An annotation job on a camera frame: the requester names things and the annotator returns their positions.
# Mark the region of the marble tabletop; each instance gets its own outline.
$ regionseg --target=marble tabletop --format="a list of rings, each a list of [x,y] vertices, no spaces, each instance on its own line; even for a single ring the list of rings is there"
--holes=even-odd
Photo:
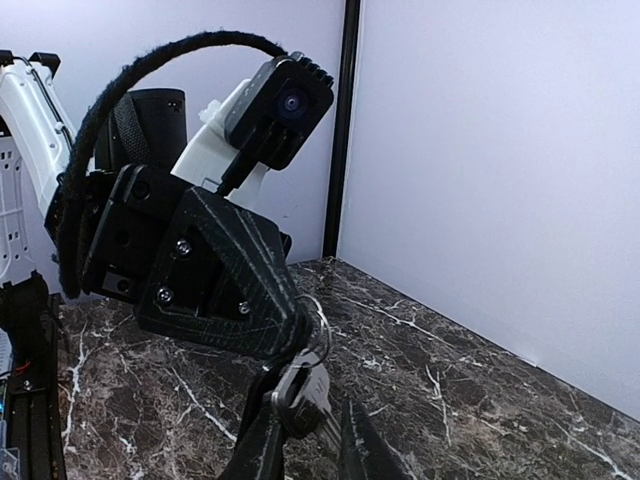
[[[359,399],[410,479],[640,480],[640,424],[340,261],[292,268],[333,325],[336,413]],[[130,308],[62,309],[70,479],[211,479],[232,454],[258,363],[137,329]],[[336,477],[311,436],[291,479]]]

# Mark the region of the black vertical pole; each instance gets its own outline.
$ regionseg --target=black vertical pole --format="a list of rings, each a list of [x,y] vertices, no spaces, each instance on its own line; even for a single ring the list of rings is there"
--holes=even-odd
[[[322,255],[325,257],[335,256],[338,250],[340,215],[342,214],[344,181],[347,171],[347,154],[349,152],[349,132],[351,129],[351,108],[353,104],[353,85],[356,74],[359,29],[360,0],[346,0],[344,28],[342,31],[342,55],[340,59],[336,123],[333,132],[329,194],[327,197],[327,214],[324,227],[324,244],[322,247]]]

